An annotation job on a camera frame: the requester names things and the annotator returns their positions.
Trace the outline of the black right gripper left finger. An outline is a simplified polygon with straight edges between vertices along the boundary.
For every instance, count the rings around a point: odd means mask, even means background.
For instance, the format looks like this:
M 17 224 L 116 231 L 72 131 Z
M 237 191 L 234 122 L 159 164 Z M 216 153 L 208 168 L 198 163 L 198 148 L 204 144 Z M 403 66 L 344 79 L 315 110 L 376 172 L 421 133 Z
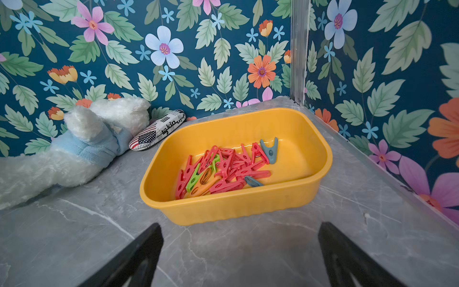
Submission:
M 150 287 L 164 239 L 161 226 L 152 224 L 81 287 Z

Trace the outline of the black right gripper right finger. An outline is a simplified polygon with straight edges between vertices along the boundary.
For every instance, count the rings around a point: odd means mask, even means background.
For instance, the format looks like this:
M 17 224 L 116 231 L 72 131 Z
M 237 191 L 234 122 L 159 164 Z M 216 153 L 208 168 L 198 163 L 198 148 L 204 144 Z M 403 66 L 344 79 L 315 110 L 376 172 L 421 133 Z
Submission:
M 328 279 L 333 287 L 403 287 L 405 284 L 373 260 L 330 222 L 323 222 L 318 239 Z

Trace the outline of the yellow plastic storage box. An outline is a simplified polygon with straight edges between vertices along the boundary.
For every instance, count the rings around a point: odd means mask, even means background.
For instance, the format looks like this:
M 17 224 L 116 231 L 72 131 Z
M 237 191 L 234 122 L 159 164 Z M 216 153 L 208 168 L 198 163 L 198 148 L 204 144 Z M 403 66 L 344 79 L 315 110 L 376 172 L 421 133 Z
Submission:
M 178 179 L 193 173 L 197 161 L 217 146 L 250 153 L 264 140 L 277 145 L 277 160 L 264 169 L 271 175 L 260 187 L 244 187 L 190 199 L 178 197 Z M 332 150 L 315 125 L 288 108 L 195 123 L 170 135 L 159 146 L 140 185 L 142 200 L 180 226 L 227 220 L 310 203 L 332 166 Z

